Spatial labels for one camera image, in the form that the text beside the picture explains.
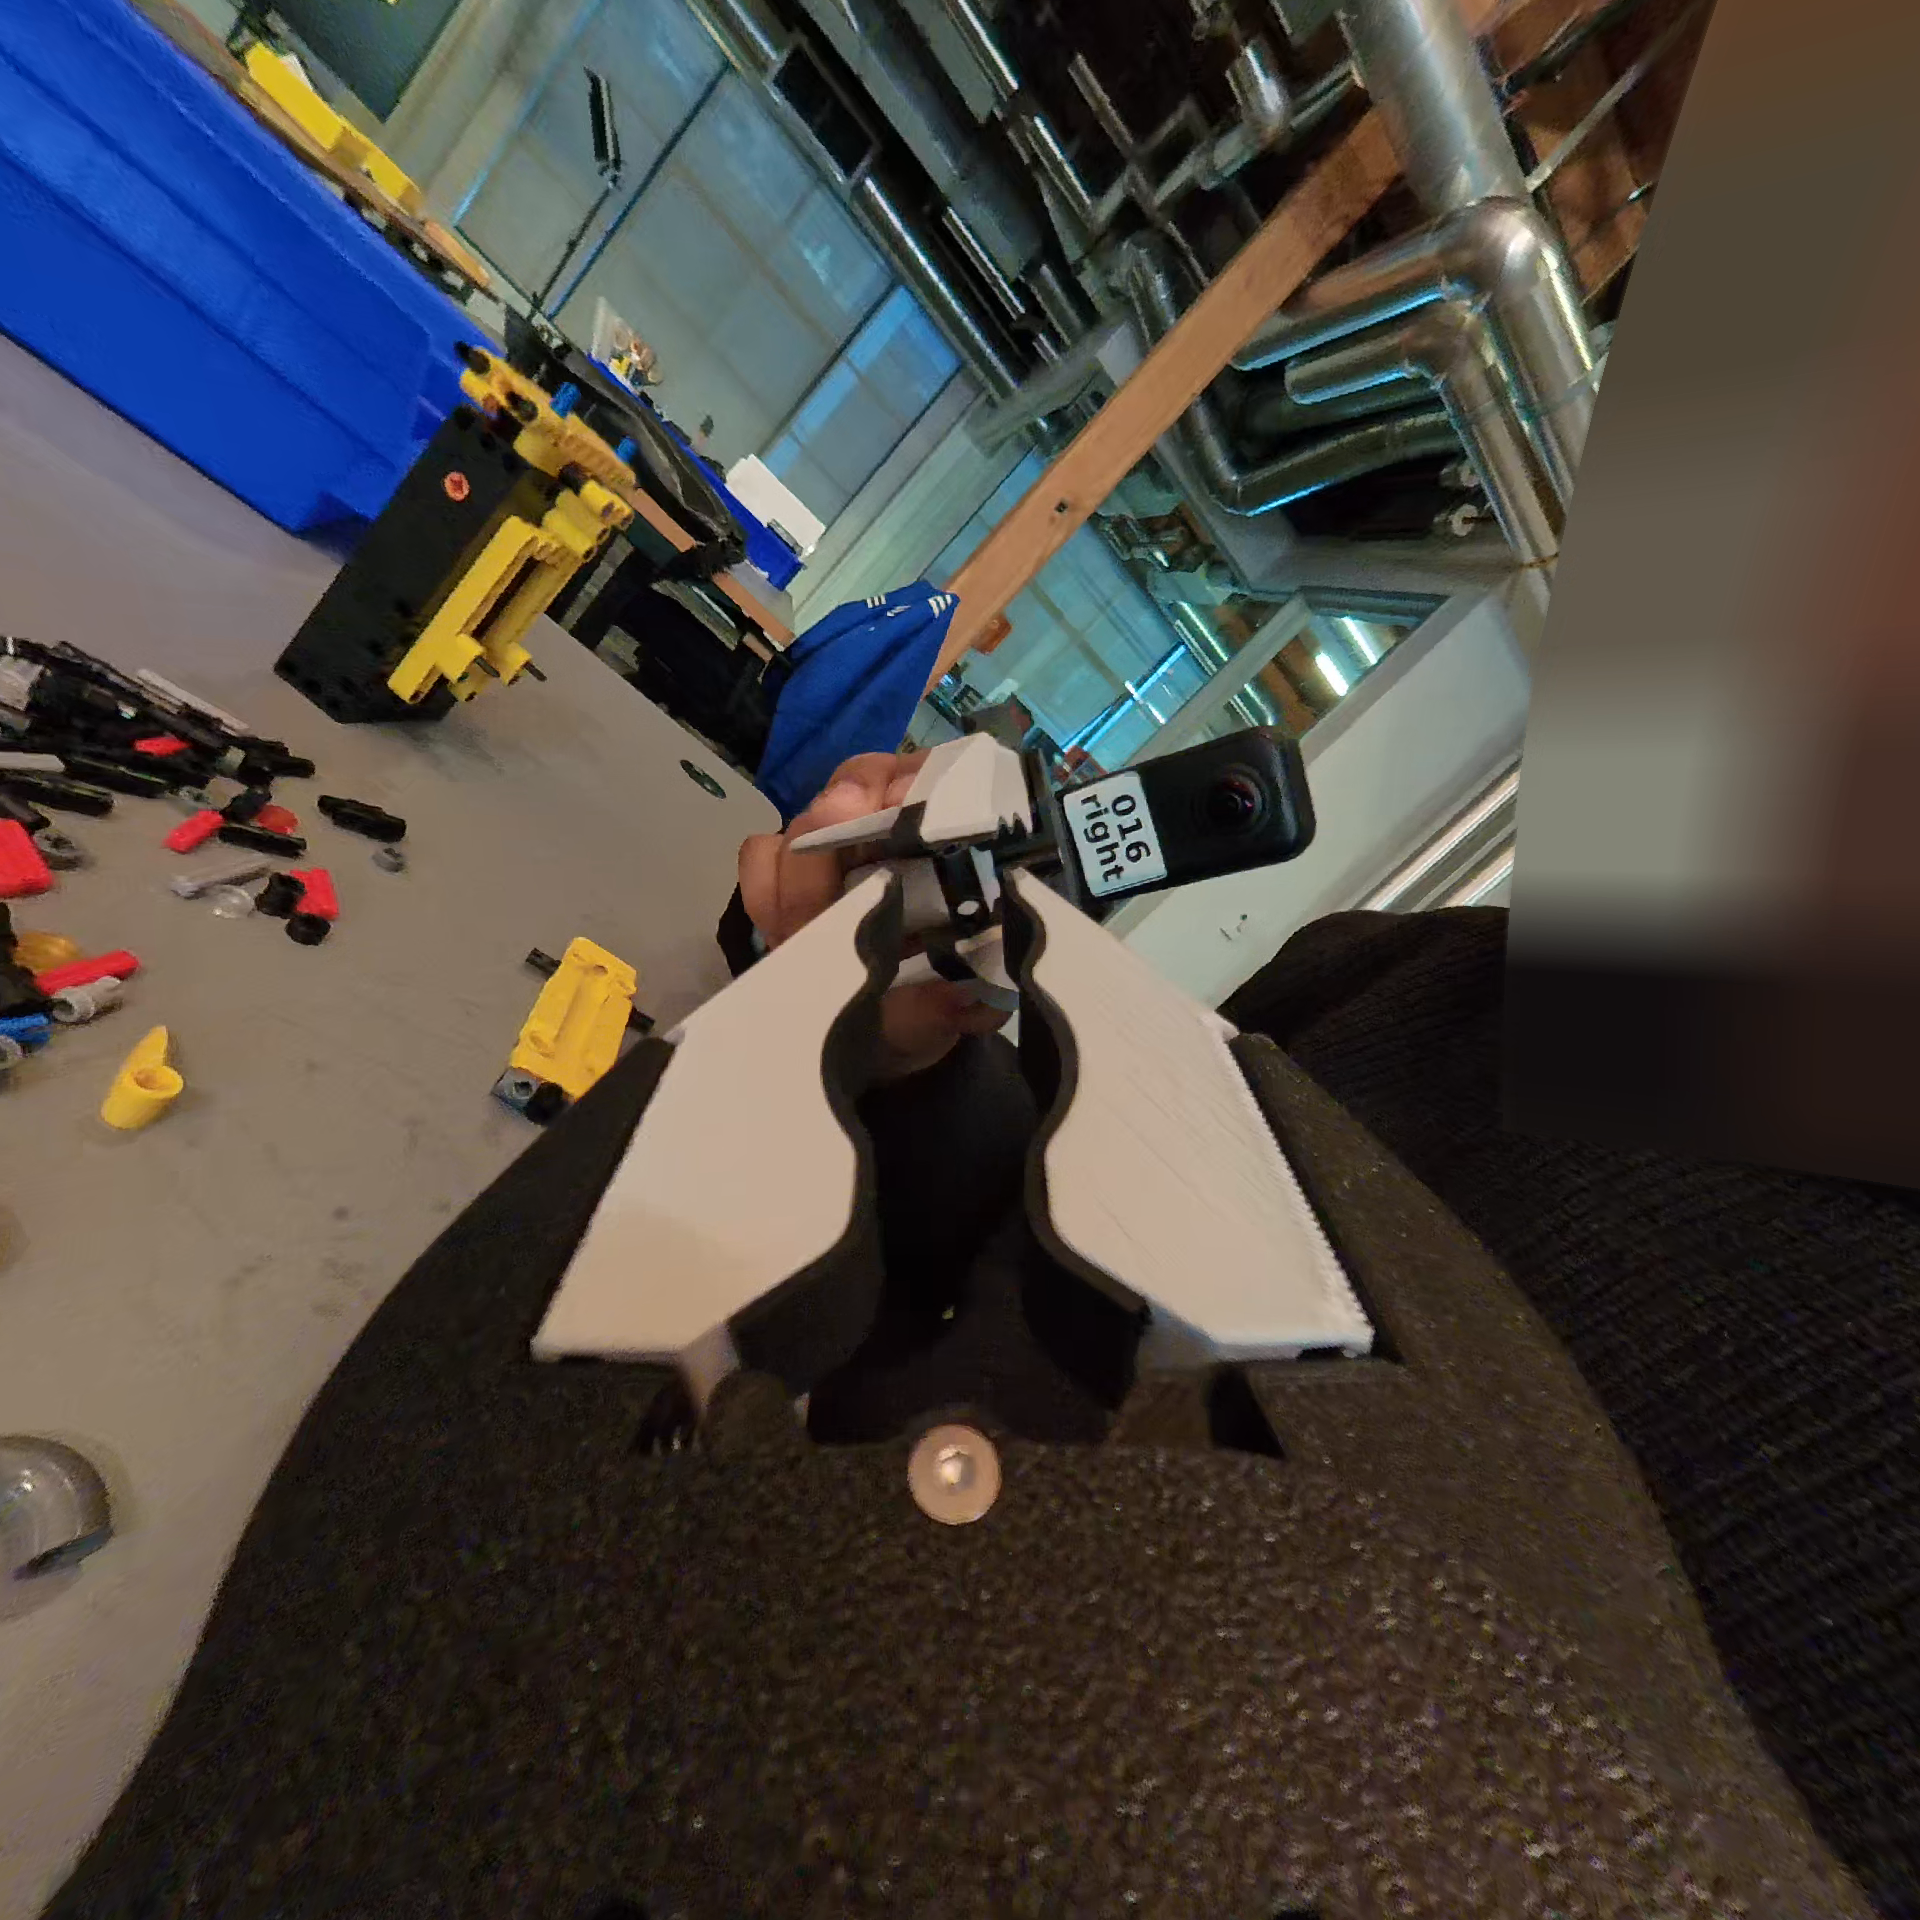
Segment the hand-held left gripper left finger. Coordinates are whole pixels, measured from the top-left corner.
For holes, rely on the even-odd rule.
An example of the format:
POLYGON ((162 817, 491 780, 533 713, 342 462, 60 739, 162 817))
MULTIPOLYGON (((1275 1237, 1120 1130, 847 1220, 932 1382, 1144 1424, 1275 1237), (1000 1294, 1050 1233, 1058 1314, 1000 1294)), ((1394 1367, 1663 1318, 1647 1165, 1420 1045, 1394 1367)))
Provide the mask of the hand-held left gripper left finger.
POLYGON ((862 876, 653 1050, 658 1075, 532 1337, 539 1361, 735 1372, 808 1395, 871 1329, 878 1183, 858 1098, 899 970, 899 879, 862 876))

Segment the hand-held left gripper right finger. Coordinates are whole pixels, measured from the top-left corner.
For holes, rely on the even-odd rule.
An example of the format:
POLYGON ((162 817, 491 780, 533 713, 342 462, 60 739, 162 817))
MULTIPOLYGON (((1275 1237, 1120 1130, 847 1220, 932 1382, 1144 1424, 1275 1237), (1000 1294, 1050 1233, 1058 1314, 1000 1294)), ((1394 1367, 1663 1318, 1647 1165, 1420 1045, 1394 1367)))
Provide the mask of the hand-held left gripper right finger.
POLYGON ((1146 1369, 1360 1359, 1378 1331, 1235 1055, 1235 1027, 1043 881, 1004 891, 1026 1207, 1146 1369))

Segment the small black connector piece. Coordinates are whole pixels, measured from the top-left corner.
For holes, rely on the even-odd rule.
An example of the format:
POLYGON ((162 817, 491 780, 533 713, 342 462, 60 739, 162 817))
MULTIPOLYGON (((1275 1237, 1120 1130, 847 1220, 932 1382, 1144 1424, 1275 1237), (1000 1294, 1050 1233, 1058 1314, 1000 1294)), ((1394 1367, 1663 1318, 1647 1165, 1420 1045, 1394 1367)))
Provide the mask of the small black connector piece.
POLYGON ((957 846, 893 861, 910 958, 949 982, 984 982, 997 961, 1000 884, 992 852, 957 846))

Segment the person's right hand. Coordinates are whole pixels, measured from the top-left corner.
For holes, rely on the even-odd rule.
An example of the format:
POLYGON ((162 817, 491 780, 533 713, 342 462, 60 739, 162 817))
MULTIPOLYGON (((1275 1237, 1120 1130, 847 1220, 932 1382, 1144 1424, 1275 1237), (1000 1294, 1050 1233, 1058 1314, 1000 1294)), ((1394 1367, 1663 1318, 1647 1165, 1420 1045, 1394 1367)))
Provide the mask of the person's right hand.
MULTIPOLYGON (((798 849, 798 840, 903 804, 926 757, 926 749, 853 756, 782 832, 740 843, 740 899, 767 947, 779 947, 843 891, 843 853, 798 849)), ((895 984, 880 1001, 875 1077, 891 1082, 934 1067, 960 1042, 1001 1032, 1008 1017, 949 980, 895 984)))

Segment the blue cloth with white stripes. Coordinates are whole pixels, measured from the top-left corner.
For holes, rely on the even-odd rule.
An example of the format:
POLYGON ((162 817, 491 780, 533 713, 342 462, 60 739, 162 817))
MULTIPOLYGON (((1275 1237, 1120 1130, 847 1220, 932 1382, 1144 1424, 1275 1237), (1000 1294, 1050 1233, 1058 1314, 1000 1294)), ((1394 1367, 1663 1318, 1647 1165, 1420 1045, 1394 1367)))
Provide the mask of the blue cloth with white stripes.
POLYGON ((843 762, 898 749, 956 607, 954 592, 913 582, 846 602, 790 644, 753 775, 782 824, 794 824, 843 762))

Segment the yellow brick with black pin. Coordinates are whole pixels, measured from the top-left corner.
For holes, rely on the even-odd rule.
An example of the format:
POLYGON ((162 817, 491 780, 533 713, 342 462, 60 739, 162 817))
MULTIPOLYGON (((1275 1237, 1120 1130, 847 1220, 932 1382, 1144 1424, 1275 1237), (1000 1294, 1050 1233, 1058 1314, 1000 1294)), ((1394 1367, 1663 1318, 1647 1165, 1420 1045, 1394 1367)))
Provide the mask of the yellow brick with black pin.
POLYGON ((577 1102, 618 1059, 625 1037, 648 1035, 653 1020, 635 1003, 638 972, 583 934, 561 953, 528 953, 542 986, 491 1098, 533 1124, 577 1102))

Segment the black crate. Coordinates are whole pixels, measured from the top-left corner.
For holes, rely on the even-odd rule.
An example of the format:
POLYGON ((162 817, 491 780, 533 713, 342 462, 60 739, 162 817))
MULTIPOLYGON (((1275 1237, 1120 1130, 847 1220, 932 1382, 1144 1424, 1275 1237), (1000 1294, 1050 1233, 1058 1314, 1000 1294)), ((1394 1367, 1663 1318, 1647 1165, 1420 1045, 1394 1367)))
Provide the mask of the black crate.
POLYGON ((745 531, 649 402, 581 347, 561 367, 577 420, 633 470, 638 506, 585 583, 564 592, 557 622, 659 708, 753 757, 792 665, 761 620, 765 595, 728 587, 748 560, 745 531))

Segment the wooden ceiling beam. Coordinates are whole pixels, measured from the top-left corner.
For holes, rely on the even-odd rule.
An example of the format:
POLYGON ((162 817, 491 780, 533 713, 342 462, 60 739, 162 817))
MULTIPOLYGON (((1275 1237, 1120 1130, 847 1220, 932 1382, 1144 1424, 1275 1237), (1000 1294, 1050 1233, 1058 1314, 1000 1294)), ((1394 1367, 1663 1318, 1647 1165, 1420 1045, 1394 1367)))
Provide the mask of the wooden ceiling beam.
POLYGON ((1400 158, 1381 111, 1368 108, 963 562, 949 583, 956 606, 926 690, 984 644, 1008 604, 1397 176, 1400 158))

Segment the person's black knit sweater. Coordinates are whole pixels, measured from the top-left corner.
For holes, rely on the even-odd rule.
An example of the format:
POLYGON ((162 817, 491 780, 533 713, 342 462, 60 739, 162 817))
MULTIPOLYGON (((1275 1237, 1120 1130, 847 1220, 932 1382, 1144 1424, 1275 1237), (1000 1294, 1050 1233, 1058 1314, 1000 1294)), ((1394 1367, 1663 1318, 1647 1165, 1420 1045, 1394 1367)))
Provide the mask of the person's black knit sweater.
POLYGON ((1505 921, 1327 916, 1217 1010, 1528 1296, 1633 1454, 1813 1829, 1871 1907, 1916 1915, 1916 1190, 1507 1130, 1505 921))

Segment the black yellow brick assembly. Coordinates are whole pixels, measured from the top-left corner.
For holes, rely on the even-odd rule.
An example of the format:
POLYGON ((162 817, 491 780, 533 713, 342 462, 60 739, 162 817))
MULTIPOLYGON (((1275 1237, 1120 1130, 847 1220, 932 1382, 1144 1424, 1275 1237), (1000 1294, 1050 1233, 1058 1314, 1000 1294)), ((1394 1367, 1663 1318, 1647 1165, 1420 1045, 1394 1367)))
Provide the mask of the black yellow brick assembly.
POLYGON ((458 359, 458 404, 273 660, 337 723, 433 722, 532 675, 528 632, 633 519, 603 435, 498 351, 458 359))

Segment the small yellow cone piece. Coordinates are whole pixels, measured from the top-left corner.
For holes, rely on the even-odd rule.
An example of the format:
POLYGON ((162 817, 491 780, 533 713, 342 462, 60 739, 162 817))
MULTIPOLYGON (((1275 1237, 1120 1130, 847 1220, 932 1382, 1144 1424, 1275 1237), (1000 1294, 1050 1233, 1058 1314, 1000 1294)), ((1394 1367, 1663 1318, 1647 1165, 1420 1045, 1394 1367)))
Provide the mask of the small yellow cone piece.
POLYGON ((165 1024, 151 1025, 116 1067, 99 1105, 99 1121, 116 1133, 139 1133, 165 1116, 184 1092, 174 1063, 174 1035, 165 1024))

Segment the clear dome piece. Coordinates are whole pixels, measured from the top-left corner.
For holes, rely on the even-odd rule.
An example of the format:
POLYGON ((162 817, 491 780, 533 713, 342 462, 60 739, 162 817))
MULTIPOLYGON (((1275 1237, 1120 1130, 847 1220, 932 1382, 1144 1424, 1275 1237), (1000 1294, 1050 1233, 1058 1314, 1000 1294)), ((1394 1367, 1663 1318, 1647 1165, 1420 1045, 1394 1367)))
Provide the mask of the clear dome piece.
POLYGON ((113 1534, 99 1468, 45 1435, 1 1437, 1 1577, 16 1586, 78 1566, 113 1534))

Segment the heap of black red pins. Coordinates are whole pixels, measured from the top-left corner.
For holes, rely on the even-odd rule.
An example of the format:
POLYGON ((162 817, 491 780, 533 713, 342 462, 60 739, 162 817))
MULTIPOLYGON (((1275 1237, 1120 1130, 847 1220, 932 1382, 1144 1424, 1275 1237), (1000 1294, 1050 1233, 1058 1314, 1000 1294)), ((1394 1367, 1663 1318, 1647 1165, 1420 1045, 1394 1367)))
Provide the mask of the heap of black red pins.
POLYGON ((4 1065, 139 982, 169 905, 324 947, 315 762, 151 670, 4 636, 4 1065))

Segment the blue storage bin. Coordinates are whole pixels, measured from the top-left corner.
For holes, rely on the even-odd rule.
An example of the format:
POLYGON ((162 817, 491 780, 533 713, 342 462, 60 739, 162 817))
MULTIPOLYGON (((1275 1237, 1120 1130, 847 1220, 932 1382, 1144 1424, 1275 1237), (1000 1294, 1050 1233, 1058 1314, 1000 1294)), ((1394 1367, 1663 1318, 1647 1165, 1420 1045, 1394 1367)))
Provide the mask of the blue storage bin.
POLYGON ((1 8, 4 333, 291 533, 380 516, 498 342, 118 1, 1 8))

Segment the yellow brick beam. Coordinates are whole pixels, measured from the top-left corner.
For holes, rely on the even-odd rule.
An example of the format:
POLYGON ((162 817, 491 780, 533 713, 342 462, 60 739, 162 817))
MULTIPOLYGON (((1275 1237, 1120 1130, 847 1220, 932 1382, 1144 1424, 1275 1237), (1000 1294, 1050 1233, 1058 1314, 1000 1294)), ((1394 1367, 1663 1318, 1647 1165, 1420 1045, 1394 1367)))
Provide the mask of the yellow brick beam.
POLYGON ((406 213, 422 216, 420 183, 314 90, 297 59, 275 52, 265 42, 252 42, 244 52, 244 69, 265 99, 319 150, 369 179, 406 213))

